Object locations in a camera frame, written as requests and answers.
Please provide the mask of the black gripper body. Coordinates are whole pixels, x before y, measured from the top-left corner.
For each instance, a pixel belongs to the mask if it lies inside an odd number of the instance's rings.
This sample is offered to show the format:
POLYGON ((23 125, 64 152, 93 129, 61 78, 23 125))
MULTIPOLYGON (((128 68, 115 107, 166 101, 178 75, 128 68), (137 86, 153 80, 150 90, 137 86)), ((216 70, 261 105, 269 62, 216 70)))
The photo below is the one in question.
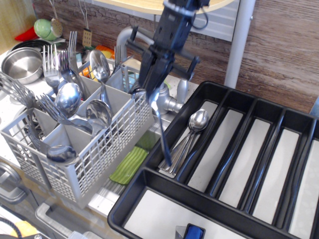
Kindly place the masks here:
POLYGON ((199 59, 183 47, 200 7, 199 4, 165 4, 156 31, 151 33, 134 26, 126 45, 141 55, 147 49, 159 56, 174 54, 171 72, 190 80, 199 59))

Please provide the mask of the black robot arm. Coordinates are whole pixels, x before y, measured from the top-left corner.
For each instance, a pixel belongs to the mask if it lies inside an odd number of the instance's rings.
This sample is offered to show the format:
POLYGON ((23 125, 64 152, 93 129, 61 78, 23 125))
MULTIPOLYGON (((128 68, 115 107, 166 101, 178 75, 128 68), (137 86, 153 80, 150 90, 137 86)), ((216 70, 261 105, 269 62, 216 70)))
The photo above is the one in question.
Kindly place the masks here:
POLYGON ((208 6, 207 0, 166 0, 154 33, 134 26, 126 45, 141 54, 138 81, 131 89, 133 96, 153 98, 170 72, 189 80, 199 57, 184 49, 196 12, 208 6))

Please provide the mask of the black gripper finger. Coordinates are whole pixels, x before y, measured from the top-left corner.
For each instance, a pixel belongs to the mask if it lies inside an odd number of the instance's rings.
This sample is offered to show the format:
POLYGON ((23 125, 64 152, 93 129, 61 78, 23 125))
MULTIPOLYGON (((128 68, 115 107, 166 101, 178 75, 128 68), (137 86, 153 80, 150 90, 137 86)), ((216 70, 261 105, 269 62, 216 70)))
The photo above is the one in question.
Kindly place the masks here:
POLYGON ((150 49, 142 53, 142 62, 139 74, 139 85, 141 87, 155 87, 158 77, 155 75, 155 64, 157 55, 150 49))
POLYGON ((155 75, 158 77, 155 87, 147 87, 149 94, 158 89, 163 83, 166 76, 172 71, 173 64, 175 62, 175 55, 170 54, 168 57, 157 55, 158 59, 155 64, 155 75))

